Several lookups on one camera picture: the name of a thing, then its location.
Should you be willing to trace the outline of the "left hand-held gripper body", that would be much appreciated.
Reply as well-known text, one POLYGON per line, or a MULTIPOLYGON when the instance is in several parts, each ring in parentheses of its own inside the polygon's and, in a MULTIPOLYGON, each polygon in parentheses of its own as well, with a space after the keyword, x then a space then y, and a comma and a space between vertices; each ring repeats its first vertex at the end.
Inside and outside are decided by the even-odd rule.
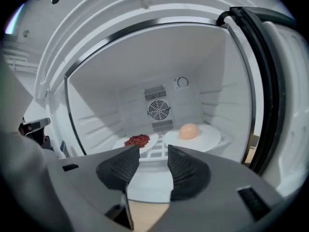
POLYGON ((22 128, 23 128, 24 135, 27 136, 28 134, 39 131, 40 129, 43 129, 46 126, 50 125, 50 123, 51 123, 51 120, 48 117, 23 123, 22 128))

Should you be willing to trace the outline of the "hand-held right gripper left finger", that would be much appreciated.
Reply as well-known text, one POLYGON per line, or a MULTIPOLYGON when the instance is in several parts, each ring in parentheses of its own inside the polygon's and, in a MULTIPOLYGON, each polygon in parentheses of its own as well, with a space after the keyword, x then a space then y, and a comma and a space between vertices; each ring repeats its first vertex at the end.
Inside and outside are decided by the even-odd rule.
POLYGON ((127 187, 140 148, 122 148, 48 163, 54 190, 73 232, 130 232, 134 223, 127 187))

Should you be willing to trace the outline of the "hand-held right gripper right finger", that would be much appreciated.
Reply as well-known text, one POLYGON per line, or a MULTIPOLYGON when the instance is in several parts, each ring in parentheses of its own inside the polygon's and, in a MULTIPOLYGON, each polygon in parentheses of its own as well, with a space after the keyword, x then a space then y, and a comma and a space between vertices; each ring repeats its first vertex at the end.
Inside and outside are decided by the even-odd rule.
POLYGON ((239 232, 283 202, 252 170, 219 156, 169 145, 168 168, 169 208, 153 232, 239 232))

